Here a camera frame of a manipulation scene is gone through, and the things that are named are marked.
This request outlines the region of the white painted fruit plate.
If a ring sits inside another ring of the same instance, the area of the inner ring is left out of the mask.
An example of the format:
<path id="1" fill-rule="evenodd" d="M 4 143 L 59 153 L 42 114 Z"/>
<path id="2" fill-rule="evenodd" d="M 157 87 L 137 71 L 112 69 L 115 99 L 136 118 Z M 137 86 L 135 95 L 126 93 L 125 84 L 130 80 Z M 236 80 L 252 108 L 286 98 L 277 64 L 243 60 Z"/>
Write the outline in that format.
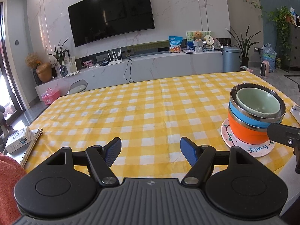
<path id="1" fill-rule="evenodd" d="M 228 147 L 238 146 L 255 158 L 268 155 L 275 147 L 275 142 L 266 141 L 260 145 L 247 144 L 239 140 L 232 132 L 229 119 L 226 118 L 221 126 L 221 137 Z"/>

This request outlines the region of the orange steel bowl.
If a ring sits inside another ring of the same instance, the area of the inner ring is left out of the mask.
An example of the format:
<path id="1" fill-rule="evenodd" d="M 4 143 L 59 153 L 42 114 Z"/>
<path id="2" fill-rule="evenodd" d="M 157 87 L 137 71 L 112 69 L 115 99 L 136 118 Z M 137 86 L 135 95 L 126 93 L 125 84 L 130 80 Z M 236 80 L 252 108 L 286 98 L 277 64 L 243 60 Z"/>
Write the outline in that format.
<path id="1" fill-rule="evenodd" d="M 260 145 L 269 140 L 266 132 L 251 130 L 238 123 L 230 113 L 228 113 L 229 125 L 233 134 L 247 144 Z"/>

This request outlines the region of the green ceramic bowl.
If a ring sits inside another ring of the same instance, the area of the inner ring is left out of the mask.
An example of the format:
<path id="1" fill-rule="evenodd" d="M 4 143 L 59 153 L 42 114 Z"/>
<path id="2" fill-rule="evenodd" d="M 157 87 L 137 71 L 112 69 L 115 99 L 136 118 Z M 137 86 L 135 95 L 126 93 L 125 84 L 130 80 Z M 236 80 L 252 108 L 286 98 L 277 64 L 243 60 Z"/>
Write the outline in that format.
<path id="1" fill-rule="evenodd" d="M 236 100 L 244 110 L 260 117 L 275 117 L 281 108 L 275 96 L 259 88 L 246 87 L 238 90 Z"/>

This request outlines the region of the white phone stand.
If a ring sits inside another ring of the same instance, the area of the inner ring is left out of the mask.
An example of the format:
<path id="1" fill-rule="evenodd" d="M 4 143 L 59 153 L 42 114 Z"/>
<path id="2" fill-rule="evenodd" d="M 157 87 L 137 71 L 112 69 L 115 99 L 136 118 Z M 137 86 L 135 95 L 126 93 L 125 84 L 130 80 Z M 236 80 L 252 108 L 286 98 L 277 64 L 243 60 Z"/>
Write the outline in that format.
<path id="1" fill-rule="evenodd" d="M 293 106 L 291 106 L 290 113 L 292 114 L 292 116 L 293 116 L 297 121 L 299 121 L 299 117 L 300 117 L 300 106 L 298 106 L 298 105 L 293 105 Z"/>

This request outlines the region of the yellow checkered tablecloth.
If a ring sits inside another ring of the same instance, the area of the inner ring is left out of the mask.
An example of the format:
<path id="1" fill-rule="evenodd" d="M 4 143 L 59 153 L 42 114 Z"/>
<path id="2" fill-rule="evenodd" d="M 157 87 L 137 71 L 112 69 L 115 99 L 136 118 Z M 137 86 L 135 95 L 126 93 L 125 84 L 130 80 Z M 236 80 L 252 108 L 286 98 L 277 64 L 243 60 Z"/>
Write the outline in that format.
<path id="1" fill-rule="evenodd" d="M 62 147 L 84 151 L 121 139 L 112 165 L 119 178 L 182 178 L 189 164 L 179 141 L 227 150 L 220 135 L 230 90 L 237 84 L 267 82 L 249 72 L 218 73 L 131 83 L 60 97 L 32 124 L 42 136 L 25 170 L 34 169 Z"/>

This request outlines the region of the grey drawer cabinet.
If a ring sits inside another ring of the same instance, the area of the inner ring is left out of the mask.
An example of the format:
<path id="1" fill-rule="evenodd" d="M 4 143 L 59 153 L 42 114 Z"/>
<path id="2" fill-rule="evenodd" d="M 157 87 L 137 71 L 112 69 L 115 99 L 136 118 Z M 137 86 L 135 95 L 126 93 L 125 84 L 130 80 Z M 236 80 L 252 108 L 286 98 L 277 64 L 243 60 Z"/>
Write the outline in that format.
<path id="1" fill-rule="evenodd" d="M 282 66 L 283 70 L 285 70 L 286 72 L 289 72 L 290 70 L 293 69 L 299 69 L 299 54 L 300 54 L 299 26 L 290 23 L 289 28 L 290 28 L 290 35 L 288 39 L 288 44 L 290 46 L 290 49 L 287 52 L 289 60 L 284 59 L 283 66 Z"/>

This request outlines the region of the pink plastic box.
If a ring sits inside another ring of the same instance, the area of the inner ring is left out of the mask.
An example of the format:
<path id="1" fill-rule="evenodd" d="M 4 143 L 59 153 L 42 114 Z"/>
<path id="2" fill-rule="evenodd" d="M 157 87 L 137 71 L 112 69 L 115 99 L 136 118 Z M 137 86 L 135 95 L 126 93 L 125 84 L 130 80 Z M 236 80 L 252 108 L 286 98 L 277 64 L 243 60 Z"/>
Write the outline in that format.
<path id="1" fill-rule="evenodd" d="M 60 96 L 60 91 L 58 89 L 48 88 L 46 92 L 41 95 L 41 98 L 45 105 L 51 105 Z"/>

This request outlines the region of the white small box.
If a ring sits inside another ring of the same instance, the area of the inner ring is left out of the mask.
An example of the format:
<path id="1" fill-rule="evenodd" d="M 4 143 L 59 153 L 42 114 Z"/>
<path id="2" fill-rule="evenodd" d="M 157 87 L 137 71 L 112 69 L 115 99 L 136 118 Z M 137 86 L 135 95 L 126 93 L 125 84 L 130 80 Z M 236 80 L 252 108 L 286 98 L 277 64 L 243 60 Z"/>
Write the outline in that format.
<path id="1" fill-rule="evenodd" d="M 13 135 L 8 137 L 6 144 L 6 151 L 10 154 L 20 149 L 22 146 L 29 144 L 31 141 L 31 129 L 26 126 L 23 129 L 15 132 Z"/>

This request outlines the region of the potted long leaf plant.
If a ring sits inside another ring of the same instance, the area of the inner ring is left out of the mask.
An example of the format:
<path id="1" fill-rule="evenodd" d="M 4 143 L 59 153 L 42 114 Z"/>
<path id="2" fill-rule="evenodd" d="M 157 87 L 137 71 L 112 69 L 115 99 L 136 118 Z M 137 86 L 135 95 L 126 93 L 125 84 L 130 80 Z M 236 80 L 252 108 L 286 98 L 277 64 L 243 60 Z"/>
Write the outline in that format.
<path id="1" fill-rule="evenodd" d="M 249 52 L 250 49 L 260 43 L 260 41 L 253 41 L 254 37 L 259 35 L 262 31 L 258 31 L 252 35 L 249 34 L 250 25 L 248 25 L 247 30 L 244 34 L 238 34 L 233 27 L 226 29 L 230 36 L 236 42 L 235 46 L 241 51 L 241 66 L 248 67 L 249 65 Z"/>

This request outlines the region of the white wifi router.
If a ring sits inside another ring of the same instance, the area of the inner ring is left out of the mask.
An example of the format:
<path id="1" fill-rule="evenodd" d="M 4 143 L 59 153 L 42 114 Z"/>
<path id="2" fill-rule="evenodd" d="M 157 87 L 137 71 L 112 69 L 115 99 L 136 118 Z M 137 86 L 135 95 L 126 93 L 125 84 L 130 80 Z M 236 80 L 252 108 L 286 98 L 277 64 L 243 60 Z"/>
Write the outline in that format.
<path id="1" fill-rule="evenodd" d="M 110 65 L 120 64 L 123 61 L 121 50 L 119 50 L 118 52 L 116 52 L 115 50 L 111 50 L 110 52 L 107 52 L 107 55 Z"/>

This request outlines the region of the brown gourd vase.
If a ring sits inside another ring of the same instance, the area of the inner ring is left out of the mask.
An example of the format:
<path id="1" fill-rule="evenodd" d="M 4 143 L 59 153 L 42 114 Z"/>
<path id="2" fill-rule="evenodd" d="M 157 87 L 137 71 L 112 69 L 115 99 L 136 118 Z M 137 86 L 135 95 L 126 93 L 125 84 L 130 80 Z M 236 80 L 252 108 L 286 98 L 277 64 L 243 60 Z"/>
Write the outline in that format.
<path id="1" fill-rule="evenodd" d="M 49 62 L 41 63 L 37 66 L 36 73 L 43 82 L 49 82 L 52 79 L 52 65 Z"/>

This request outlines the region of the blue vase with plant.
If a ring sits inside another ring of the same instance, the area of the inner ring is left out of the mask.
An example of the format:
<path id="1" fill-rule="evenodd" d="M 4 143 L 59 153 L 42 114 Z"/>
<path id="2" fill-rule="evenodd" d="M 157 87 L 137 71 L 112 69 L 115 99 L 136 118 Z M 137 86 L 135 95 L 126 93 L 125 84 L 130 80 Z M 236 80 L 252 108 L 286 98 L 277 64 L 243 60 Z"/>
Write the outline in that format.
<path id="1" fill-rule="evenodd" d="M 62 77 L 65 77 L 68 74 L 67 67 L 64 65 L 65 56 L 68 51 L 68 49 L 65 48 L 65 43 L 68 39 L 69 38 L 67 38 L 62 44 L 59 42 L 57 46 L 54 45 L 53 53 L 48 53 L 48 55 L 53 56 L 59 63 L 59 72 Z"/>

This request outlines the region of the blue snack bag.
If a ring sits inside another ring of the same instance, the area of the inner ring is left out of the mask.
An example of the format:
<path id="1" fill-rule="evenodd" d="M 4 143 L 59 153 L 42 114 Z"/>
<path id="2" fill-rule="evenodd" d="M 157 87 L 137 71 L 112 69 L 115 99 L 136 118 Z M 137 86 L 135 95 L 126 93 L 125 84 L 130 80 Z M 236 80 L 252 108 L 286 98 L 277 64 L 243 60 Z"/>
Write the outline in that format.
<path id="1" fill-rule="evenodd" d="M 182 41 L 183 41 L 183 37 L 169 36 L 169 52 L 180 53 Z"/>

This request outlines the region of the teddy bear bouquet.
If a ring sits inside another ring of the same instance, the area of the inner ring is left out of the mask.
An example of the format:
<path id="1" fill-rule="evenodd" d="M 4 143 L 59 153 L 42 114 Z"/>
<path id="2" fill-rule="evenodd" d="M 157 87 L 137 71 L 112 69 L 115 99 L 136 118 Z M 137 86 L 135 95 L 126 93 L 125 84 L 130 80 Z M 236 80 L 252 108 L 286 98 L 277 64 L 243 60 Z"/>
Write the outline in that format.
<path id="1" fill-rule="evenodd" d="M 203 41 L 202 41 L 202 32 L 196 31 L 193 34 L 193 45 L 194 45 L 194 50 L 196 52 L 202 52 L 203 51 Z"/>

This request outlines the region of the black wall television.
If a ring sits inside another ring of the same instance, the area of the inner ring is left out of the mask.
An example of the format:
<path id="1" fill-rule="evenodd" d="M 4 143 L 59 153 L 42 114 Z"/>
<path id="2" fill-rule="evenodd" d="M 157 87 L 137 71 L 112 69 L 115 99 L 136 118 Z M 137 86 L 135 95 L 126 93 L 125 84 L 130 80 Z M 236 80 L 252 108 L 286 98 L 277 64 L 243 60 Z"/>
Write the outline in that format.
<path id="1" fill-rule="evenodd" d="M 75 47 L 155 27 L 151 0 L 82 0 L 68 14 Z"/>

